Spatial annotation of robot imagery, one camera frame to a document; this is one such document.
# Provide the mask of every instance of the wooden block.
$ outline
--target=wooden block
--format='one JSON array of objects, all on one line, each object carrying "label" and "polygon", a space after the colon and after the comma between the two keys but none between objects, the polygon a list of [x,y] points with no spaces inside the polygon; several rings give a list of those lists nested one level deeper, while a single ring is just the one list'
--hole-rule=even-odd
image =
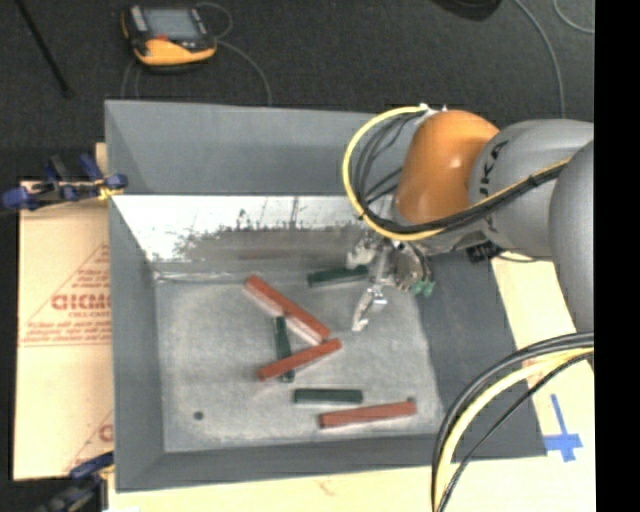
[{"label": "wooden block", "polygon": [[249,293],[271,306],[276,314],[285,316],[287,321],[294,323],[316,341],[326,340],[331,334],[331,330],[326,325],[259,277],[250,276],[244,286]]},{"label": "wooden block", "polygon": [[339,350],[341,347],[342,343],[337,338],[325,341],[320,345],[316,345],[315,347],[308,348],[302,352],[297,352],[290,357],[280,359],[275,363],[263,366],[258,370],[258,379],[261,381],[274,379],[280,375],[284,375],[290,370],[300,368],[301,366],[308,365],[318,359],[328,356],[336,350]]},{"label": "wooden block", "polygon": [[345,411],[332,411],[319,416],[320,427],[341,427],[353,423],[365,423],[370,421],[400,418],[412,416],[416,413],[416,404],[411,400],[391,404],[373,405],[370,407],[358,407]]}]

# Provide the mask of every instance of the yellow device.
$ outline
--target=yellow device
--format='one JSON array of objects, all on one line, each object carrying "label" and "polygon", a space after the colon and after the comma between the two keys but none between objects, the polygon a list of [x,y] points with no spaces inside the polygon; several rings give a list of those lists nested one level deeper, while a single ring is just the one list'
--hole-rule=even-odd
[{"label": "yellow device", "polygon": [[122,12],[122,31],[136,58],[156,71],[177,71],[203,63],[216,40],[195,7],[141,7]]}]

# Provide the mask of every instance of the wire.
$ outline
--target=wire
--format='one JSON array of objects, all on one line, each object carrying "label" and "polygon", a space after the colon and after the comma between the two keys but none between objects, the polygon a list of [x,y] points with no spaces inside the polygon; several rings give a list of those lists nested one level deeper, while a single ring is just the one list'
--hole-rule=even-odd
[{"label": "wire", "polygon": [[387,182],[389,182],[390,180],[392,180],[394,177],[398,176],[400,173],[402,172],[402,167],[399,167],[398,169],[396,169],[395,171],[387,174],[384,178],[382,178],[380,181],[378,181],[377,183],[375,183],[366,193],[366,195],[371,195],[373,194],[376,190],[378,190],[380,187],[382,187],[382,185],[385,185]]},{"label": "wire", "polygon": [[517,382],[520,382],[521,380],[524,380],[527,377],[531,377],[532,375],[535,375],[540,371],[547,373],[551,370],[554,370],[555,368],[569,361],[571,358],[589,353],[590,350],[592,349],[577,349],[577,350],[562,352],[561,354],[559,354],[558,356],[555,356],[551,360],[536,362],[530,366],[521,368],[520,370],[516,370],[510,373],[509,375],[507,375],[506,377],[503,377],[502,379],[500,379],[491,387],[489,387],[476,400],[474,400],[469,405],[469,407],[465,409],[465,411],[462,413],[458,421],[455,423],[453,429],[451,430],[451,433],[449,434],[447,441],[443,446],[442,455],[436,467],[436,473],[434,475],[435,481],[436,481],[435,482],[436,495],[435,495],[435,501],[434,501],[435,503],[434,510],[439,510],[441,498],[446,488],[446,483],[448,481],[448,479],[446,479],[443,475],[443,473],[445,472],[445,465],[450,463],[451,459],[453,458],[455,448],[458,445],[458,442],[460,441],[460,438],[466,432],[467,428],[469,427],[473,419],[478,415],[478,413],[482,409],[484,409],[485,406],[489,402],[491,402],[495,397],[497,397],[502,392],[512,387]]},{"label": "wire", "polygon": [[438,507],[437,512],[442,512],[445,509],[445,507],[447,506],[447,503],[449,502],[449,499],[451,497],[451,493],[455,489],[455,486],[458,484],[458,481],[460,480],[460,477],[462,476],[462,473],[464,472],[465,468],[469,465],[469,462],[471,462],[471,459],[472,459],[474,453],[485,442],[487,442],[489,440],[489,438],[491,438],[491,436],[498,430],[498,428],[500,428],[520,408],[520,406],[522,406],[522,404],[528,398],[532,397],[535,393],[537,393],[538,390],[540,390],[540,388],[542,388],[545,384],[547,384],[556,375],[558,375],[559,373],[563,372],[567,368],[569,368],[571,366],[574,366],[575,364],[579,363],[580,361],[584,361],[586,359],[589,359],[590,357],[591,357],[591,354],[583,354],[581,356],[577,356],[577,357],[567,361],[566,363],[558,366],[554,370],[551,370],[542,379],[540,379],[538,382],[536,382],[536,384],[532,388],[528,389],[525,393],[523,393],[520,396],[520,398],[518,398],[518,400],[516,400],[511,405],[511,407],[509,407],[509,409],[507,409],[507,411],[505,411],[505,413],[498,419],[498,421],[496,421],[491,426],[489,431],[482,437],[482,439],[480,439],[480,441],[478,441],[473,446],[473,448],[471,448],[471,450],[469,450],[467,455],[465,455],[464,459],[460,462],[460,465],[458,466],[458,468],[456,469],[455,473],[451,477],[449,483],[447,484],[446,489],[444,490],[444,492],[442,494],[442,498],[440,500],[440,505]]},{"label": "wire", "polygon": [[491,368],[485,370],[482,374],[480,374],[465,388],[462,393],[460,393],[460,395],[456,398],[454,403],[447,411],[447,414],[441,424],[440,431],[435,441],[433,452],[434,473],[431,482],[433,510],[437,510],[436,501],[439,502],[438,498],[441,496],[444,489],[444,484],[441,476],[442,472],[440,470],[442,469],[442,461],[448,461],[451,459],[451,455],[448,455],[448,458],[447,456],[445,456],[445,448],[447,449],[447,453],[453,453],[451,451],[451,442],[453,439],[452,435],[454,433],[454,430],[457,426],[459,427],[461,425],[461,421],[465,419],[469,422],[471,421],[472,418],[468,417],[468,415],[470,414],[469,411],[471,410],[471,407],[474,406],[474,404],[474,407],[477,408],[479,401],[487,397],[487,392],[483,392],[483,390],[488,385],[495,383],[494,386],[497,384],[501,384],[504,386],[505,379],[514,379],[514,375],[516,372],[512,372],[510,375],[507,375],[507,377],[499,380],[497,383],[495,380],[496,376],[503,374],[503,372],[508,370],[509,368],[517,367],[517,365],[521,365],[525,361],[530,360],[534,357],[544,358],[536,361],[536,363],[534,363],[536,366],[545,364],[552,365],[554,362],[562,363],[562,358],[566,358],[566,356],[569,354],[579,355],[576,351],[593,351],[593,345],[593,331],[558,336],[535,343],[533,345],[520,349],[513,354],[508,355],[498,363],[494,364]]},{"label": "wire", "polygon": [[131,70],[133,69],[133,67],[136,65],[137,60],[138,59],[136,59],[135,57],[131,57],[129,64],[124,70],[124,75],[122,75],[122,82],[120,82],[120,98],[125,97],[125,93],[127,90],[127,82],[129,81],[129,75],[131,74]]},{"label": "wire", "polygon": [[[513,354],[508,355],[498,363],[494,364],[491,368],[485,370],[480,374],[473,382],[471,382],[454,400],[453,404],[447,411],[447,414],[442,421],[440,431],[436,437],[433,460],[440,460],[442,453],[442,447],[449,435],[452,425],[457,421],[457,418],[461,411],[465,409],[473,399],[480,393],[480,391],[495,378],[500,372],[503,372],[514,365],[522,364],[524,361],[533,357],[545,356],[547,354],[553,354],[559,350],[571,349],[571,348],[587,348],[593,346],[593,332],[586,333],[574,333],[564,336],[558,336],[544,340],[533,345],[529,345],[523,349],[520,349]],[[432,497],[435,496],[435,480],[432,482]]]},{"label": "wire", "polygon": [[531,12],[524,6],[524,4],[520,0],[513,0],[513,3],[515,3],[518,6],[518,8],[525,14],[527,18],[529,18],[529,21],[531,21],[535,29],[538,31],[538,33],[542,37],[542,40],[544,41],[545,46],[547,47],[547,52],[551,57],[553,70],[555,72],[556,80],[558,82],[558,95],[560,97],[560,117],[564,119],[566,116],[565,108],[564,108],[564,84],[562,81],[562,76],[560,75],[560,66],[558,65],[556,52],[553,50],[553,46],[551,46],[551,42],[547,37],[547,33],[544,31],[540,23],[538,23],[538,20],[535,18],[535,16],[531,14]]},{"label": "wire", "polygon": [[[391,125],[384,126],[380,129],[380,131],[383,132],[383,135],[379,135],[380,132],[378,132],[378,134],[374,134],[367,142],[365,148],[363,149],[363,154],[360,155],[360,159],[356,164],[355,172],[353,173],[355,174],[355,176],[352,176],[351,172],[351,159],[359,141],[373,127],[398,116],[415,117],[416,114],[423,113],[428,109],[429,107],[426,105],[400,107],[389,110],[387,112],[383,112],[382,114],[373,117],[363,126],[361,126],[360,129],[355,133],[353,138],[349,141],[349,144],[347,145],[344,153],[344,157],[342,160],[342,181],[347,193],[347,197],[351,202],[353,208],[356,210],[359,218],[364,220],[365,223],[375,232],[386,238],[401,241],[415,241],[435,236],[445,230],[471,224],[472,222],[485,217],[490,210],[493,210],[499,206],[504,205],[507,202],[516,199],[528,190],[531,190],[543,183],[546,183],[547,181],[557,178],[560,172],[564,169],[566,163],[569,161],[569,159],[561,160],[554,163],[553,165],[550,165],[549,167],[539,169],[536,172],[532,173],[530,176],[521,179],[520,181],[504,188],[503,190],[498,191],[491,196],[486,197],[485,199],[470,206],[466,210],[458,212],[454,215],[450,215],[448,217],[444,217],[442,219],[438,219],[425,224],[412,226],[400,225],[392,220],[384,219],[378,216],[373,211],[371,211],[371,209],[369,209],[366,204],[363,205],[361,201],[361,173],[368,172],[367,168],[363,169],[362,160],[364,158],[364,160],[368,162],[367,165],[370,165],[372,163],[370,155],[375,154],[377,147],[382,142],[383,136],[389,133],[389,126]],[[352,185],[352,179],[356,184],[355,189]]]},{"label": "wire", "polygon": [[215,34],[213,36],[215,39],[222,39],[223,37],[228,36],[229,33],[233,30],[233,16],[231,16],[231,13],[220,4],[217,4],[215,2],[198,2],[196,4],[196,7],[213,7],[214,9],[221,11],[227,17],[226,28],[219,34]]},{"label": "wire", "polygon": [[583,27],[582,25],[578,25],[577,23],[569,19],[569,17],[560,10],[560,7],[558,6],[558,0],[553,0],[552,3],[553,3],[553,10],[556,12],[558,17],[562,21],[564,21],[567,25],[569,25],[571,28],[575,28],[576,30],[579,30],[580,32],[584,32],[585,34],[596,33],[595,28]]},{"label": "wire", "polygon": [[256,70],[258,75],[260,75],[260,78],[262,79],[262,83],[264,84],[264,89],[265,89],[265,91],[267,93],[267,106],[269,106],[269,107],[272,106],[273,105],[273,93],[271,92],[271,86],[269,85],[269,81],[267,80],[267,76],[264,74],[264,71],[262,71],[262,68],[260,66],[258,66],[258,64],[251,57],[249,57],[245,52],[243,52],[237,46],[234,46],[231,43],[227,43],[226,41],[220,41],[220,40],[218,41],[218,44],[220,46],[224,46],[225,48],[228,48],[231,51],[236,52],[238,55],[240,55],[242,58],[244,58],[244,60],[246,60],[249,64],[251,64],[253,69]]}]

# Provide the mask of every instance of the blue clamp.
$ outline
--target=blue clamp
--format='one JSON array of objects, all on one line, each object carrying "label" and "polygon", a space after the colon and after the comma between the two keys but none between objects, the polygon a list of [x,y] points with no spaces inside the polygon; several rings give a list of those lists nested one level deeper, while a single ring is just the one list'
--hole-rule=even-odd
[{"label": "blue clamp", "polygon": [[69,173],[58,155],[52,156],[44,168],[45,179],[31,186],[15,187],[2,194],[2,206],[10,210],[36,210],[43,206],[79,201],[109,195],[124,189],[129,180],[124,174],[105,177],[96,161],[88,154],[79,157],[80,166],[89,178],[87,183],[71,184]]},{"label": "blue clamp", "polygon": [[113,452],[103,453],[102,455],[83,462],[73,468],[69,472],[69,476],[72,480],[81,480],[109,466],[113,466]]},{"label": "blue clamp", "polygon": [[96,495],[96,489],[103,486],[104,480],[98,472],[113,462],[113,452],[107,452],[73,468],[69,472],[73,483],[34,512],[78,511]]}]

